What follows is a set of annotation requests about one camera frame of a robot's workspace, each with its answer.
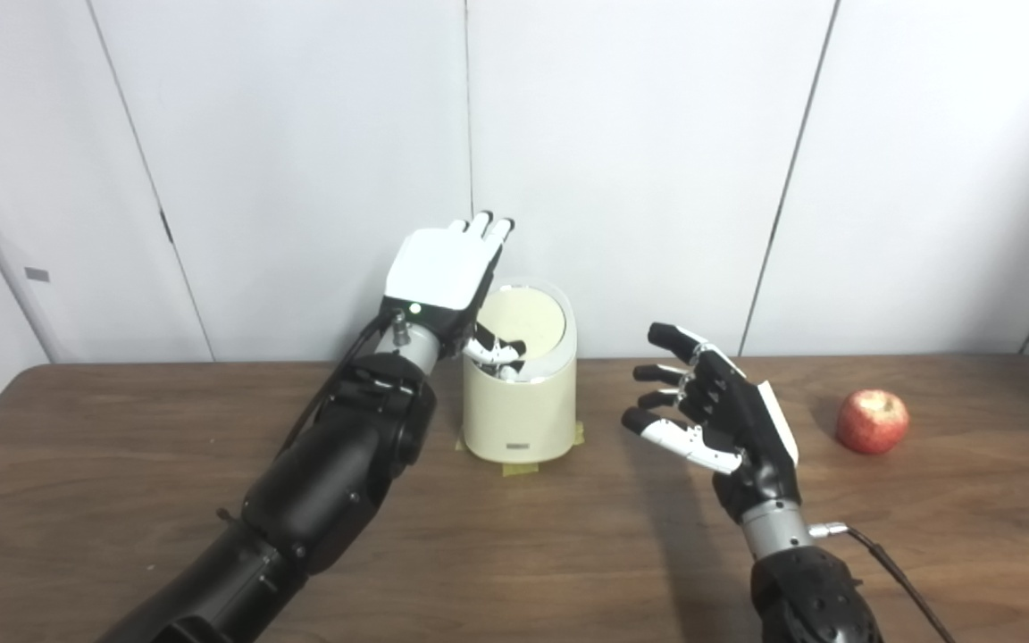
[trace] white robotic hand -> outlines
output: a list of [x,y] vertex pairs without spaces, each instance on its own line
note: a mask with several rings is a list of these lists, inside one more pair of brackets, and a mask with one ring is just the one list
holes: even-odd
[[514,228],[513,220],[491,224],[491,219],[483,211],[470,223],[454,220],[449,227],[416,230],[388,272],[381,309],[401,310],[407,325],[433,333],[439,357],[462,351],[475,362],[498,365],[518,363],[526,353],[522,342],[504,342],[475,319]]

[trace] silver wrist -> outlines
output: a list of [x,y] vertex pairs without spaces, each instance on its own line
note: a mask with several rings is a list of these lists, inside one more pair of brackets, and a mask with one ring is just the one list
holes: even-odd
[[769,500],[748,509],[741,516],[741,531],[756,561],[793,546],[813,544],[801,505],[791,500]]

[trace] black finger segment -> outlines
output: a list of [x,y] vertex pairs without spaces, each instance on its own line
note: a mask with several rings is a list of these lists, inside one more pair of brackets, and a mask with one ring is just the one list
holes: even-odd
[[673,324],[662,324],[660,321],[649,325],[648,341],[654,347],[670,351],[682,362],[688,363],[694,358],[694,350],[698,348],[698,341],[681,332],[681,329]]
[[633,367],[633,379],[638,383],[665,383],[669,386],[678,386],[681,383],[683,373],[677,369],[667,369],[659,366],[658,363],[646,363],[645,366]]
[[647,392],[645,395],[638,398],[638,406],[642,408],[673,406],[674,403],[676,402],[677,402],[677,394],[675,394],[675,392],[666,392],[660,390]]
[[638,408],[637,406],[632,406],[626,409],[626,413],[622,413],[622,426],[630,429],[636,434],[641,435],[641,431],[646,430],[649,424],[658,423],[661,421],[661,416],[657,413],[645,410],[645,408]]

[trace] wooden table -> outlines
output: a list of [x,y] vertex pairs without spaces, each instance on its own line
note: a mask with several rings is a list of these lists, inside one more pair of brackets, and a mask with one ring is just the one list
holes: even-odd
[[[455,451],[460,370],[420,463],[339,565],[261,640],[754,642],[748,558],[710,473],[618,427],[632,361],[583,362],[586,443],[531,475]],[[889,548],[960,642],[1029,640],[1029,358],[752,358],[801,444],[811,521]],[[326,369],[318,363],[43,366],[0,397],[0,642],[91,642],[167,582],[236,512]],[[911,406],[885,457],[829,429],[853,389]],[[934,640],[849,538],[890,643]]]

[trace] cream trash can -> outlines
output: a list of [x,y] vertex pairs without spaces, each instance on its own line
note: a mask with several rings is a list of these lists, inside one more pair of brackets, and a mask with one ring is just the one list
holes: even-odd
[[524,366],[463,361],[463,443],[493,463],[554,460],[574,444],[577,327],[571,302],[538,280],[511,280],[487,295],[478,322],[526,342]]

